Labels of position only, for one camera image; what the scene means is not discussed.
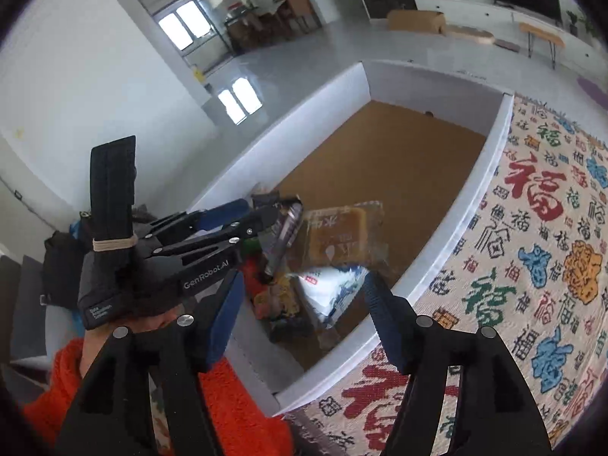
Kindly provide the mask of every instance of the beige rubber band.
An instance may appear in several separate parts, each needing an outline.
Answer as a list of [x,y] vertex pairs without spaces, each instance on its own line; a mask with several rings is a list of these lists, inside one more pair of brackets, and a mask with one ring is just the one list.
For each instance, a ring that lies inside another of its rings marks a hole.
[[94,252],[109,252],[110,250],[123,250],[134,247],[138,244],[138,236],[133,233],[130,238],[120,238],[117,240],[93,240]]

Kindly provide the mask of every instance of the silver bolt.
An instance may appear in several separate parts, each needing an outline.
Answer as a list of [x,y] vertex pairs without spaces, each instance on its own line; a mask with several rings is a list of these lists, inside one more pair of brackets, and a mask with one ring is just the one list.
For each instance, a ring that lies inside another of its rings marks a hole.
[[433,325],[433,319],[431,319],[428,315],[419,315],[416,317],[416,324],[422,328],[429,328]]
[[181,327],[187,327],[190,324],[192,324],[194,322],[194,317],[192,317],[191,315],[180,315],[177,318],[177,325],[181,326]]
[[491,328],[490,326],[484,326],[481,328],[481,335],[489,339],[496,337],[496,334],[496,329]]
[[129,328],[126,326],[120,326],[114,330],[112,336],[114,336],[116,339],[123,339],[127,334],[129,334]]

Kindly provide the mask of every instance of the red sweater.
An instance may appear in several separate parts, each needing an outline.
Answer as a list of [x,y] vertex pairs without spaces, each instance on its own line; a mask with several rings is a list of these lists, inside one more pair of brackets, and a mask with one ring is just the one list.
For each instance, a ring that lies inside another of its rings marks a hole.
[[[78,362],[81,339],[57,352],[51,388],[25,406],[24,414],[51,446],[61,429],[72,399],[80,386]],[[226,361],[207,374],[199,374],[207,406],[226,456],[291,456],[293,442],[287,422],[266,418],[253,402]]]

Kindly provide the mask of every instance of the snack package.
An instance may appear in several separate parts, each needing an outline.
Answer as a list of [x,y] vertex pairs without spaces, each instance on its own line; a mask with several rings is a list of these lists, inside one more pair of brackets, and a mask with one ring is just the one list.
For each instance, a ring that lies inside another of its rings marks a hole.
[[381,202],[306,212],[301,269],[385,261],[386,245],[377,240],[383,217]]
[[334,326],[363,287],[367,273],[363,266],[351,266],[312,268],[296,275],[322,349],[329,350],[340,340]]

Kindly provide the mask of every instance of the gray tile floor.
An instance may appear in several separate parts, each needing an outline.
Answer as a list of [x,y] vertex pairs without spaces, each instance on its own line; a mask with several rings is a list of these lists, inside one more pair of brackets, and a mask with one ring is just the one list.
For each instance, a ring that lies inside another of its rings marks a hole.
[[[204,110],[220,127],[220,135],[188,162],[151,209],[157,214],[185,210],[263,130],[327,80],[364,59],[412,60],[439,71],[483,78],[546,102],[608,143],[606,112],[576,83],[575,72],[560,65],[551,69],[548,57],[535,54],[528,59],[523,51],[516,54],[462,39],[390,32],[384,24],[335,22],[294,41],[236,57],[209,76],[214,97]],[[235,125],[217,94],[239,77],[250,81],[263,106]]]

